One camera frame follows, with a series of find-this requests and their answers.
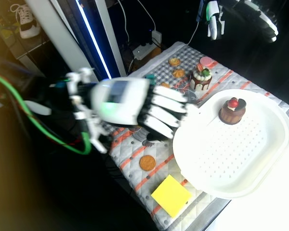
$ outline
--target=black screen on robotic hand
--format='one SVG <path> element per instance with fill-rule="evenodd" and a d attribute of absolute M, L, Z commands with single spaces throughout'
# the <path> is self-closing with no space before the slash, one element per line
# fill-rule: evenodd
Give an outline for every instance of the black screen on robotic hand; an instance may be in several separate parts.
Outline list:
<path fill-rule="evenodd" d="M 108 103 L 120 103 L 122 99 L 123 92 L 127 86 L 127 81 L 117 81 L 111 87 L 109 97 L 107 102 Z"/>

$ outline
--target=white tray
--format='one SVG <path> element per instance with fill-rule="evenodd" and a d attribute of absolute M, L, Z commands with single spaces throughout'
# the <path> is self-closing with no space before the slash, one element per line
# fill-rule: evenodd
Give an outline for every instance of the white tray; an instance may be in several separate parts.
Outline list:
<path fill-rule="evenodd" d="M 218 112 L 232 97 L 244 99 L 246 113 L 236 125 Z M 253 192 L 289 148 L 289 118 L 269 98 L 230 89 L 213 95 L 189 114 L 173 139 L 181 174 L 196 188 L 233 199 Z"/>

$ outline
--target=quilted tablecloth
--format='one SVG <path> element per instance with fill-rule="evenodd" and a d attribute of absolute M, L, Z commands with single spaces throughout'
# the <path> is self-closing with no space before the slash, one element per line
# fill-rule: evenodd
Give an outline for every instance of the quilted tablecloth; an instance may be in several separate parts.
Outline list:
<path fill-rule="evenodd" d="M 146 74 L 154 74 L 156 84 L 167 83 L 172 88 L 190 92 L 193 97 L 190 100 L 201 106 L 210 96 L 225 89 L 247 89 L 264 94 L 275 101 L 289 116 L 289 105 L 278 99 L 256 84 L 214 61 L 210 70 L 212 80 L 209 89 L 195 92 L 188 87 L 188 76 L 195 69 L 197 63 L 204 55 L 183 43 L 176 43 L 164 51 L 159 57 L 150 61 L 147 65 L 132 74 L 133 77 L 144 77 Z M 170 66 L 170 58 L 179 58 L 179 66 Z M 184 69 L 185 77 L 174 78 L 174 69 Z M 163 231 L 198 231 L 204 230 L 210 222 L 228 204 L 228 200 L 215 198 L 200 190 L 195 189 L 184 177 L 174 159 L 172 142 L 151 144 L 145 140 L 146 130 L 119 128 L 114 133 L 110 156 L 122 171 L 124 177 L 135 190 L 140 201 L 145 205 L 157 227 Z M 139 166 L 139 160 L 144 155 L 151 155 L 156 160 L 156 167 L 151 171 L 143 171 Z M 192 194 L 192 198 L 186 203 L 177 217 L 171 218 L 164 209 L 151 197 L 151 193 L 168 176 L 172 175 L 181 185 Z"/>

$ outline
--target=red cherry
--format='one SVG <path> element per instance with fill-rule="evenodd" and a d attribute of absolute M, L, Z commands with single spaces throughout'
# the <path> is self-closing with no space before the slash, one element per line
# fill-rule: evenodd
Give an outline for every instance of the red cherry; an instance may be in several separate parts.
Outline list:
<path fill-rule="evenodd" d="M 239 102 L 237 100 L 229 100 L 228 101 L 228 106 L 232 108 L 236 108 L 239 105 Z"/>

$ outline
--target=robotic hand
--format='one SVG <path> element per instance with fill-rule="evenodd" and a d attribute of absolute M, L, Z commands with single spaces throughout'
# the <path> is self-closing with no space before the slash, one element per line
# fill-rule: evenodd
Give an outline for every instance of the robotic hand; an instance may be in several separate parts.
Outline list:
<path fill-rule="evenodd" d="M 211 37 L 212 40 L 220 39 L 224 34 L 223 8 L 252 24 L 268 42 L 276 41 L 278 35 L 276 19 L 268 9 L 263 12 L 251 0 L 201 0 L 197 22 L 202 20 L 204 14 L 206 15 L 208 37 Z"/>
<path fill-rule="evenodd" d="M 148 141 L 162 141 L 173 138 L 187 113 L 187 99 L 182 93 L 152 86 L 149 79 L 121 77 L 93 86 L 89 75 L 88 68 L 68 73 L 67 88 L 75 117 L 86 121 L 91 143 L 102 153 L 107 152 L 98 141 L 100 134 L 107 135 L 102 121 L 119 127 L 141 126 L 150 132 Z"/>

